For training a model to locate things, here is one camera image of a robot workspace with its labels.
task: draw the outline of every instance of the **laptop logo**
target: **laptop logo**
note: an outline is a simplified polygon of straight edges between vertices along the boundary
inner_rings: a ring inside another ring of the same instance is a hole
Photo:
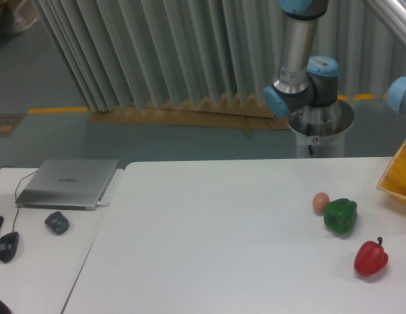
[[[77,179],[59,179],[59,182],[77,182]]]

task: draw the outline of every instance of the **green bell pepper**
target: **green bell pepper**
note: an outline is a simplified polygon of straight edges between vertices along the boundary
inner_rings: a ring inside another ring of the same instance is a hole
[[[346,198],[328,203],[323,214],[325,225],[338,234],[345,234],[356,223],[357,203]]]

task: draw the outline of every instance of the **laptop lid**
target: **laptop lid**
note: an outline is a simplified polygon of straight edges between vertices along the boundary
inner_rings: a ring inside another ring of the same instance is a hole
[[[117,163],[118,160],[45,160],[16,204],[39,208],[95,208]]]

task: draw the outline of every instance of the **doormat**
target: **doormat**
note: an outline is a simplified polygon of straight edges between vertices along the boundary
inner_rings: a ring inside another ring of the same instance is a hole
[[[0,136],[9,136],[25,115],[25,113],[0,114]]]

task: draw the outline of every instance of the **yellow container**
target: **yellow container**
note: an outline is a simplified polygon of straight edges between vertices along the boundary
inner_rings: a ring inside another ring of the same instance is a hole
[[[406,204],[406,139],[380,178],[377,188]]]

